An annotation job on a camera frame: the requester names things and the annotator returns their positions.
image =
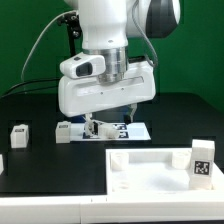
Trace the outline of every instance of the small white block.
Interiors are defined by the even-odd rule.
[[[120,132],[115,129],[112,124],[102,124],[98,127],[98,136],[106,139],[117,139],[119,138]]]
[[[124,171],[128,169],[129,154],[127,152],[112,152],[111,169],[116,171]]]
[[[28,125],[14,126],[10,135],[12,148],[26,148],[29,140]]]
[[[172,167],[179,170],[186,170],[190,166],[191,152],[173,152]]]
[[[55,130],[56,143],[70,143],[71,122],[58,122]]]
[[[4,166],[3,166],[3,158],[2,155],[0,155],[0,174],[3,172]]]
[[[214,141],[193,140],[189,189],[212,189],[214,157]]]

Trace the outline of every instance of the black cable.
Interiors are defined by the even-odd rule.
[[[18,83],[14,86],[12,86],[9,90],[7,90],[4,94],[4,95],[8,95],[9,93],[11,93],[13,90],[21,87],[21,86],[25,86],[25,85],[30,85],[30,84],[33,84],[33,83],[40,83],[40,82],[53,82],[53,81],[59,81],[60,78],[46,78],[46,79],[33,79],[33,80],[30,80],[30,81],[26,81],[26,82],[22,82],[22,83]]]
[[[15,93],[8,93],[4,94],[0,97],[0,99],[6,98],[8,96],[13,96],[13,95],[18,95],[18,94],[23,94],[23,93],[28,93],[28,92],[34,92],[34,91],[39,91],[39,90],[45,90],[45,89],[53,89],[57,88],[58,86],[48,86],[48,87],[42,87],[42,88],[36,88],[36,89],[29,89],[29,90],[24,90],[24,91],[19,91]]]

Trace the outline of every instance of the black tabletop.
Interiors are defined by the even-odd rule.
[[[125,108],[94,114],[122,122]],[[224,168],[224,115],[193,94],[161,94],[138,104],[135,122],[145,122],[152,140],[56,144],[57,122],[69,120],[57,95],[15,95],[0,100],[0,153],[4,172],[0,196],[104,195],[105,150],[111,148],[191,147],[192,139],[214,140],[215,162]],[[14,125],[28,124],[26,149],[11,149]]]

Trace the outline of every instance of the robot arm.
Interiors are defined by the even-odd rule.
[[[140,36],[132,20],[135,0],[65,0],[78,9],[83,52],[62,62],[59,106],[77,116],[153,99],[153,67],[129,64],[127,36]],[[140,0],[138,23],[148,37],[165,37],[179,22],[179,0]]]

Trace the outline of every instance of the white foam block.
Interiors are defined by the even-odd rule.
[[[55,130],[56,143],[70,143],[71,122],[58,122]]]
[[[12,148],[26,148],[29,140],[29,127],[28,125],[14,126],[10,134]]]
[[[3,172],[4,166],[3,166],[3,158],[2,155],[0,155],[0,174]]]

